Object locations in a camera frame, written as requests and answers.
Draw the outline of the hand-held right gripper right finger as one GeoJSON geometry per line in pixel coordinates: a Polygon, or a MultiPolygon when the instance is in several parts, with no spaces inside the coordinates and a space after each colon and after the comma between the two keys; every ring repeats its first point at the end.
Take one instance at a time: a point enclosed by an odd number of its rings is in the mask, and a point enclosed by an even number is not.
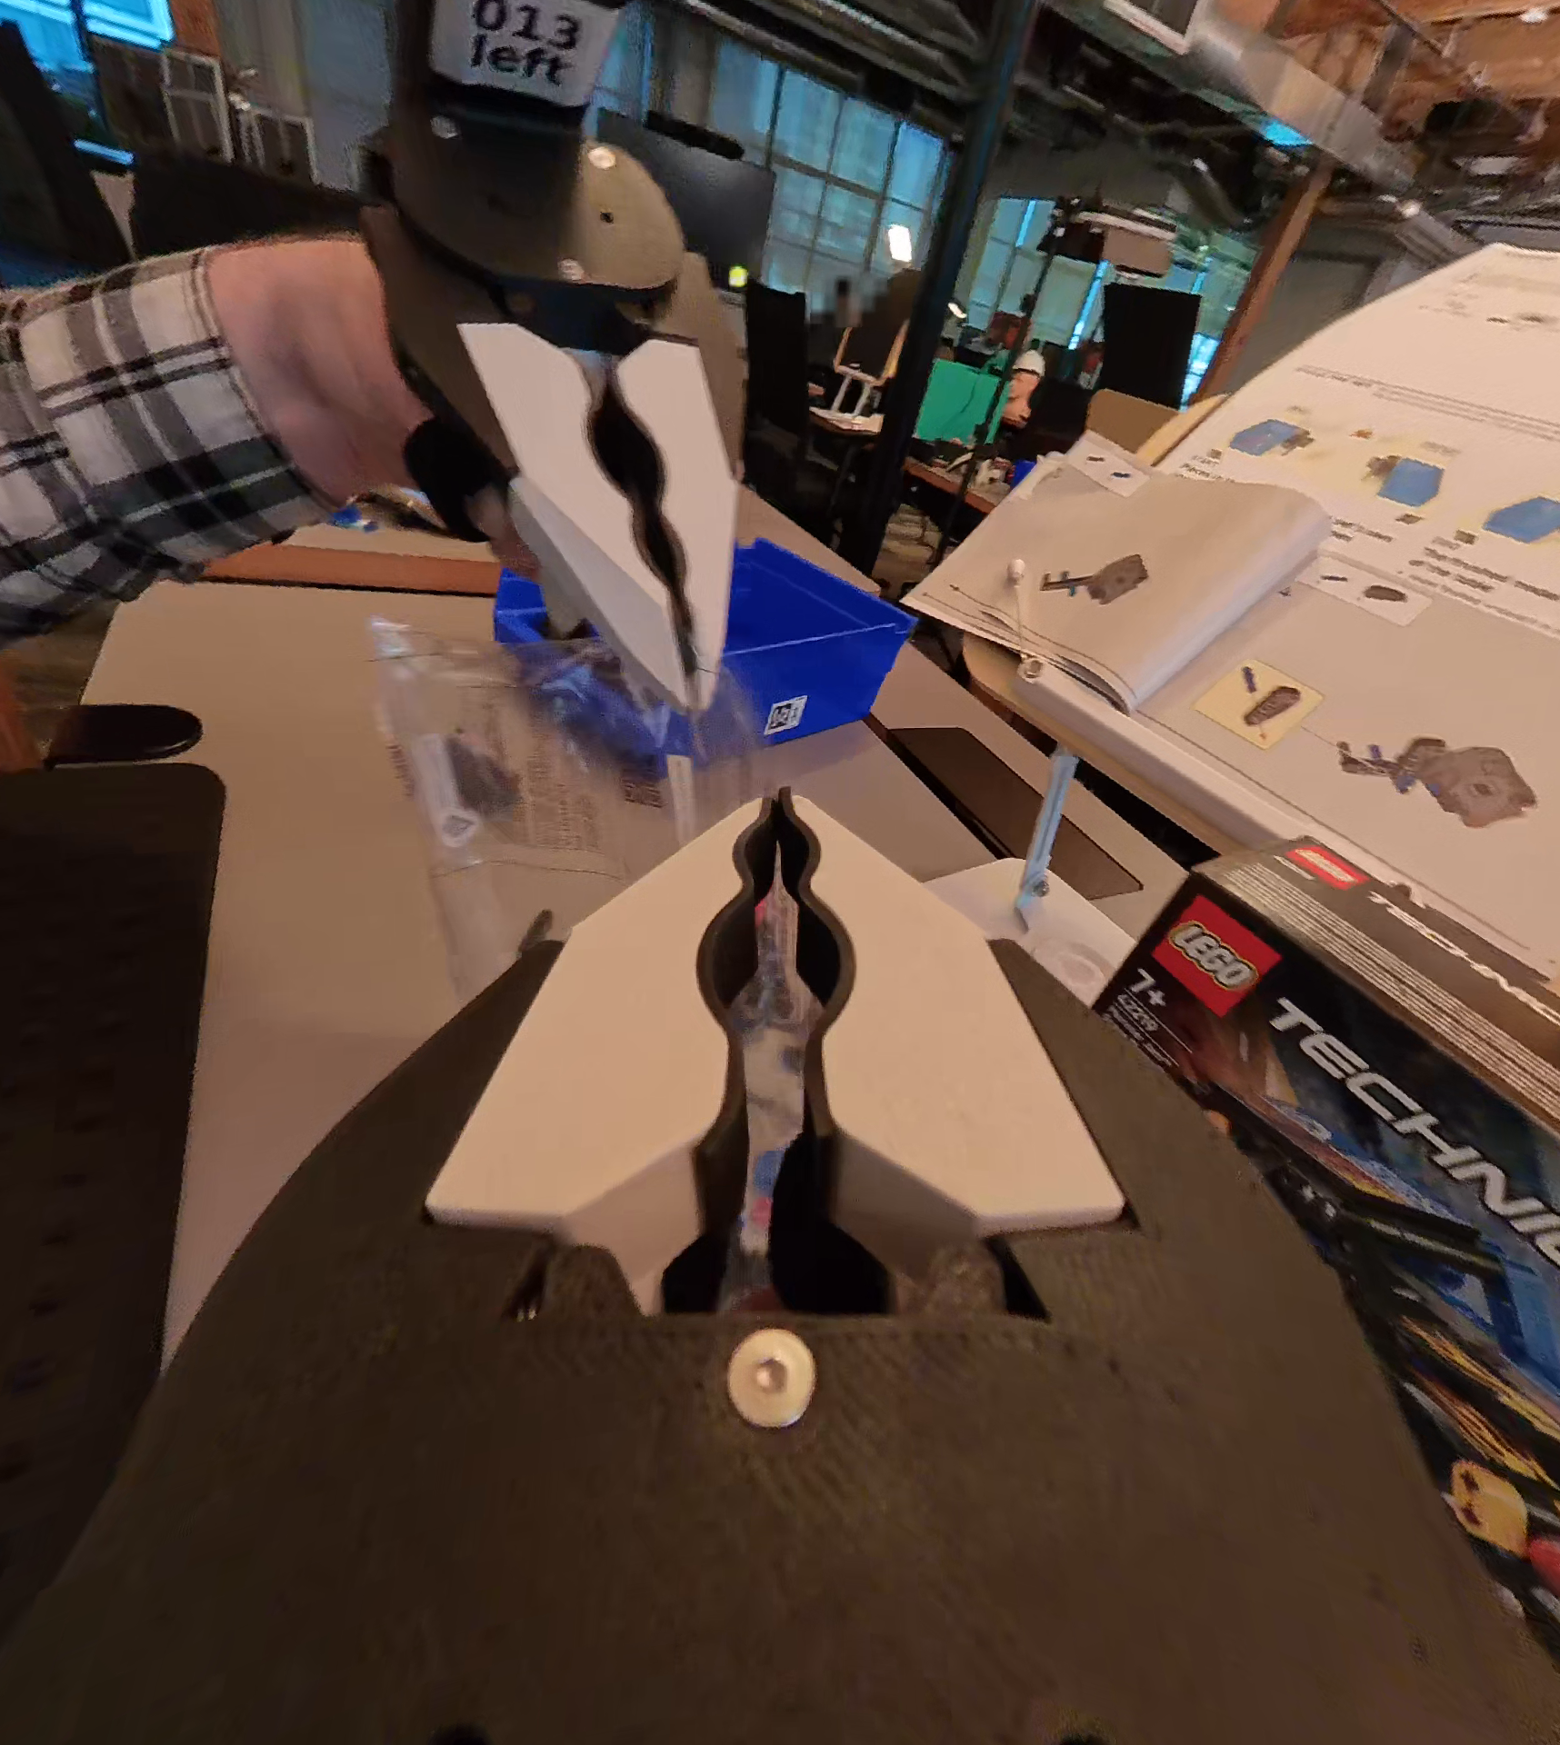
{"type": "Polygon", "coordinates": [[[819,1003],[783,1159],[783,1305],[889,1310],[936,1259],[1116,1223],[1125,1201],[1009,970],[1087,1007],[816,801],[783,792],[819,1003]]]}

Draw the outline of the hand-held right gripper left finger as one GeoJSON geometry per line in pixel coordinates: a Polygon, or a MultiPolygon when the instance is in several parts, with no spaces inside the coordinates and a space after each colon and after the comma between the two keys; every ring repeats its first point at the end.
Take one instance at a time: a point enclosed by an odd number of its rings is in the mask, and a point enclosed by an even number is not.
{"type": "Polygon", "coordinates": [[[709,927],[745,892],[752,799],[574,925],[425,1197],[441,1226],[610,1254],[654,1310],[709,1226],[696,1152],[730,1047],[701,987],[709,927]]]}

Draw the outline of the clear bag of large parts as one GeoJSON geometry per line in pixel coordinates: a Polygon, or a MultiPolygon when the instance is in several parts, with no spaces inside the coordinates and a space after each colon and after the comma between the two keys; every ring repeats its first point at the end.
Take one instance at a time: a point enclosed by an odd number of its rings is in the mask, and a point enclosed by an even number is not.
{"type": "Polygon", "coordinates": [[[667,1310],[759,1299],[770,1285],[767,1197],[803,1123],[801,1041],[814,1010],[796,965],[781,788],[763,752],[707,765],[674,754],[656,768],[623,761],[536,701],[514,647],[385,619],[370,621],[370,639],[454,979],[474,994],[509,992],[516,965],[536,976],[483,1087],[572,927],[712,825],[765,801],[734,848],[745,890],[707,927],[698,959],[730,1047],[725,1103],[696,1150],[707,1226],[659,1276],[667,1310]]]}

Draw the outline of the grey desk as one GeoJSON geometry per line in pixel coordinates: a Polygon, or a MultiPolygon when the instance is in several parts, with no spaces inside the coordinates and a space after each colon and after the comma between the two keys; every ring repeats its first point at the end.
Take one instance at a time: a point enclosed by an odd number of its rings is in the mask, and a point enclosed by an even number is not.
{"type": "MultiPolygon", "coordinates": [[[[423,534],[298,545],[467,556],[423,534]]],[[[459,1008],[416,808],[376,719],[369,619],[492,636],[483,596],[159,581],[121,607],[83,699],[199,718],[223,781],[163,1357],[314,1145],[459,1008]]]]}

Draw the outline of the person's left hand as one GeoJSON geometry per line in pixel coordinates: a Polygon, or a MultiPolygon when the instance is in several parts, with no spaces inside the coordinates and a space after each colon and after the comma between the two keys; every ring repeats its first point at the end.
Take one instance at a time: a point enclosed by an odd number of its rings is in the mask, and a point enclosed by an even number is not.
{"type": "Polygon", "coordinates": [[[401,374],[356,232],[218,250],[207,279],[254,416],[314,496],[339,507],[418,487],[405,449],[430,412],[401,374]]]}

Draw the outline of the blue plastic bin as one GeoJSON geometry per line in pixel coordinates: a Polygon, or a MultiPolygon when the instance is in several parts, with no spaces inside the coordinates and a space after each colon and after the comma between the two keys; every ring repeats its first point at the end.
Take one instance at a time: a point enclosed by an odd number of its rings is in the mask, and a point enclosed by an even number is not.
{"type": "Polygon", "coordinates": [[[861,721],[887,681],[912,618],[767,539],[732,548],[718,681],[696,721],[643,703],[594,625],[550,634],[539,585],[501,570],[494,639],[519,650],[534,701],[585,745],[656,770],[667,758],[725,761],[861,721]]]}

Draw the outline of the white book stand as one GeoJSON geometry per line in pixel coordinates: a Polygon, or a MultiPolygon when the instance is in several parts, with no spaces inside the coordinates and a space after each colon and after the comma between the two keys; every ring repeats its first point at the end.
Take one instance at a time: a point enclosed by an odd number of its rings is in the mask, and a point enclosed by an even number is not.
{"type": "Polygon", "coordinates": [[[1025,957],[1092,1008],[1121,967],[1132,937],[1050,867],[1076,770],[1078,756],[1065,747],[1054,748],[1027,854],[1016,863],[1009,905],[994,912],[990,937],[1018,945],[1025,957]]]}

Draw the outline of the large paned window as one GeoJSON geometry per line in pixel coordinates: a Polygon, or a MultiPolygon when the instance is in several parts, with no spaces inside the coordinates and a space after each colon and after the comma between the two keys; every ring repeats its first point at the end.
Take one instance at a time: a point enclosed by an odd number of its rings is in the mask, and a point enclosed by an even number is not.
{"type": "Polygon", "coordinates": [[[719,38],[707,123],[774,178],[759,279],[814,314],[925,261],[950,149],[943,138],[719,38]]]}

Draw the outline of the black steel pillar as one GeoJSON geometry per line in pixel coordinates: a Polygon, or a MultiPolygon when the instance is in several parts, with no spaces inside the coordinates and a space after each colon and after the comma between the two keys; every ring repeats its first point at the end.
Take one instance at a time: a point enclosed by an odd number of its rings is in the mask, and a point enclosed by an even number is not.
{"type": "Polygon", "coordinates": [[[1005,136],[1014,87],[1029,54],[1038,12],[1038,1],[994,3],[983,58],[972,83],[972,101],[932,219],[896,370],[883,392],[863,492],[839,543],[839,554],[863,574],[870,574],[883,548],[899,498],[903,463],[938,356],[943,319],[974,229],[987,172],[1005,136]]]}

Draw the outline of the printed toy set box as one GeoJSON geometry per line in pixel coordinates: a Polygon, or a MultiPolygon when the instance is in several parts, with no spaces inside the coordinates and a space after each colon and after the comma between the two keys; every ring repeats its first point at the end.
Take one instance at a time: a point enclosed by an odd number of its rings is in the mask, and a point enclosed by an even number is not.
{"type": "Polygon", "coordinates": [[[1339,1274],[1447,1510],[1560,1666],[1560,996],[1292,839],[1190,868],[1096,1014],[1339,1274]]]}

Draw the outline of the black monitor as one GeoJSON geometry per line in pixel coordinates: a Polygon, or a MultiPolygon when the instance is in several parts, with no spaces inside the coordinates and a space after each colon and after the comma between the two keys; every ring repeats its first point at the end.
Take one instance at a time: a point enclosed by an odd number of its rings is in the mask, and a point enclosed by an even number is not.
{"type": "Polygon", "coordinates": [[[1199,294],[1109,283],[1099,305],[1096,387],[1179,410],[1199,318],[1199,294]]]}

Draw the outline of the black oval pad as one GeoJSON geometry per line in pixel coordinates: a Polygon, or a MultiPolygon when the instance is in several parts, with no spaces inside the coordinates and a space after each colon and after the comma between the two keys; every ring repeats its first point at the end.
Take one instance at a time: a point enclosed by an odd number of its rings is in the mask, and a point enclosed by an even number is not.
{"type": "Polygon", "coordinates": [[[90,705],[67,708],[49,736],[47,770],[158,763],[194,750],[201,719],[172,705],[90,705]]]}

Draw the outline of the dark perforated panel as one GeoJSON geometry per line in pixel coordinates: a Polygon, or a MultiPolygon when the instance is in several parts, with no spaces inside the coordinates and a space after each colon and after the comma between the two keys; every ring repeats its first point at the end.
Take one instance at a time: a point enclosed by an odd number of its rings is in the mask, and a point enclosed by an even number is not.
{"type": "Polygon", "coordinates": [[[156,1383],[225,785],[0,778],[0,1646],[156,1383]]]}

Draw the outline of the open instruction booklet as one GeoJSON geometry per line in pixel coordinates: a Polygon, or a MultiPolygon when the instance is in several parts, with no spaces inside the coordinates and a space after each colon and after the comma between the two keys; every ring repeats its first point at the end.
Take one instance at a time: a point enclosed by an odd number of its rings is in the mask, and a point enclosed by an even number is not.
{"type": "Polygon", "coordinates": [[[909,605],[1163,787],[1560,972],[1560,250],[1336,318],[1158,465],[1038,461],[909,605]]]}

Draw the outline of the silver ceiling duct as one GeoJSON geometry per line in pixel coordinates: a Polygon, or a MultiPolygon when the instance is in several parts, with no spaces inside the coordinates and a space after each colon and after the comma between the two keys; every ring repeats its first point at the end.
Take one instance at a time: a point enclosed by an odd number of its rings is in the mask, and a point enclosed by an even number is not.
{"type": "Polygon", "coordinates": [[[1243,21],[1232,3],[1101,1],[1098,10],[1189,63],[1205,92],[1238,100],[1365,183],[1394,194],[1414,183],[1412,160],[1385,136],[1374,109],[1243,21]]]}

